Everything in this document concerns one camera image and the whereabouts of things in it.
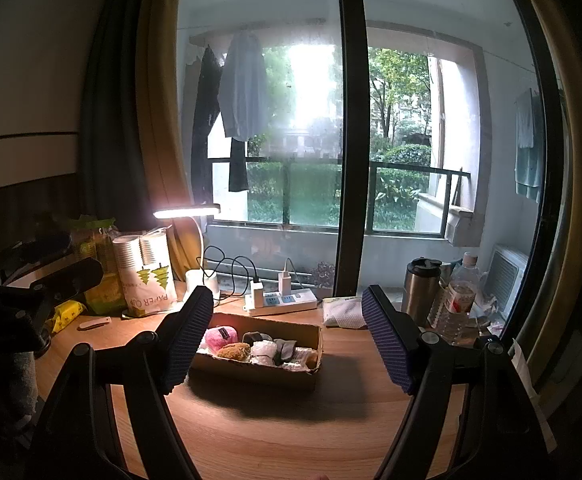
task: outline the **pink sponge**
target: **pink sponge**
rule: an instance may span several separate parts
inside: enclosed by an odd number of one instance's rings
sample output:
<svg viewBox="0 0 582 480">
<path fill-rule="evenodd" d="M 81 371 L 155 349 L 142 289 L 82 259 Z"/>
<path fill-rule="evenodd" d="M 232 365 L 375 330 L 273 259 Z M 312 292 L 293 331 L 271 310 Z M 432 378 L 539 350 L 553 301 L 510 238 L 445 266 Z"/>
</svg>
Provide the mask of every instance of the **pink sponge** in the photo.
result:
<svg viewBox="0 0 582 480">
<path fill-rule="evenodd" d="M 238 342 L 238 332 L 232 326 L 217 326 L 205 332 L 205 341 L 214 354 L 222 347 Z"/>
</svg>

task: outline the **lamp light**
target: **lamp light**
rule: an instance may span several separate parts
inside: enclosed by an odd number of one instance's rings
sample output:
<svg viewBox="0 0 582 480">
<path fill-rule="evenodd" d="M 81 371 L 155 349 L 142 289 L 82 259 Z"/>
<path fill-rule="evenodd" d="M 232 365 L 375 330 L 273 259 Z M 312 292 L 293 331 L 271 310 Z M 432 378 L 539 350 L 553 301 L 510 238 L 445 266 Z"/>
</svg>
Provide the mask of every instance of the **lamp light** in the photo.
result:
<svg viewBox="0 0 582 480">
<path fill-rule="evenodd" d="M 169 218 L 194 218 L 196 216 L 212 216 L 220 213 L 220 204 L 201 204 L 201 205 L 187 205 L 174 209 L 161 209 L 153 213 L 153 216 L 159 219 L 169 219 Z M 197 227 L 197 232 L 200 235 L 200 269 L 203 268 L 204 256 L 205 256 L 205 243 L 202 238 L 202 229 L 197 224 L 194 219 L 194 223 Z"/>
</svg>

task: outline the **white charger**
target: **white charger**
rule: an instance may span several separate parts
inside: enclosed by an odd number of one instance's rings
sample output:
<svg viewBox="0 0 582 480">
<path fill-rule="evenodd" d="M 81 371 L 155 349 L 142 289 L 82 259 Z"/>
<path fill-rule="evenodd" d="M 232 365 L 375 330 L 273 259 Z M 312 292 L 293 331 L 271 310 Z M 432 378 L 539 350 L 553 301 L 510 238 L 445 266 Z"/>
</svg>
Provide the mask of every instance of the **white charger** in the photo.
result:
<svg viewBox="0 0 582 480">
<path fill-rule="evenodd" d="M 251 280 L 251 301 L 254 308 L 262 308 L 264 306 L 264 286 L 262 282 Z"/>
<path fill-rule="evenodd" d="M 283 296 L 291 294 L 291 274 L 286 269 L 277 274 L 277 290 Z"/>
</svg>

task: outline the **sliding door frame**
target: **sliding door frame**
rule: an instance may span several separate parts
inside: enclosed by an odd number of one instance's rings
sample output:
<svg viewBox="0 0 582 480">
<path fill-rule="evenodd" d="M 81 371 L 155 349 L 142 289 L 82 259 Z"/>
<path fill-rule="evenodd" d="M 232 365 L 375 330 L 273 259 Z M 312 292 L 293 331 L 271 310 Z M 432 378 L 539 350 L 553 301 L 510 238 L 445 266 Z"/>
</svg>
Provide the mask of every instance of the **sliding door frame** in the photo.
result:
<svg viewBox="0 0 582 480">
<path fill-rule="evenodd" d="M 526 31 L 526 38 L 535 64 L 546 135 L 544 138 L 542 198 L 526 271 L 517 291 L 511 314 L 501 334 L 502 342 L 506 347 L 512 344 L 513 338 L 520 332 L 544 281 L 562 204 L 562 180 L 565 163 L 562 105 L 549 44 L 531 0 L 513 1 Z"/>
<path fill-rule="evenodd" d="M 342 183 L 334 296 L 353 296 L 362 261 L 369 189 L 370 95 L 363 0 L 339 0 L 342 37 Z"/>
<path fill-rule="evenodd" d="M 356 293 L 369 189 L 370 95 L 364 0 L 339 0 L 342 43 L 343 131 L 340 224 L 334 296 Z M 546 127 L 544 186 L 526 272 L 503 340 L 517 335 L 538 295 L 548 266 L 562 198 L 562 110 L 551 53 L 530 0 L 513 0 L 535 63 Z"/>
</svg>

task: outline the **yellow curtain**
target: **yellow curtain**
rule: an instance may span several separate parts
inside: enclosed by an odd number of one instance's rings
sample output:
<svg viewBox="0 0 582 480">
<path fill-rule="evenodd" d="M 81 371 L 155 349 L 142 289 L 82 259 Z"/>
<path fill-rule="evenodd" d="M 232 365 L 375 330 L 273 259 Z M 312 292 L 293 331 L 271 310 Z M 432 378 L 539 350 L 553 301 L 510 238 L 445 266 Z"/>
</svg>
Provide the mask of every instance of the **yellow curtain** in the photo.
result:
<svg viewBox="0 0 582 480">
<path fill-rule="evenodd" d="M 531 0 L 564 84 L 572 148 L 572 205 L 562 268 L 538 337 L 528 356 L 535 382 L 555 352 L 582 286 L 582 55 L 559 0 Z"/>
<path fill-rule="evenodd" d="M 179 0 L 142 0 L 136 44 L 136 105 L 140 146 L 153 210 L 191 205 L 178 128 L 176 27 Z M 169 221 L 175 276 L 198 265 L 197 227 L 191 218 Z"/>
</svg>

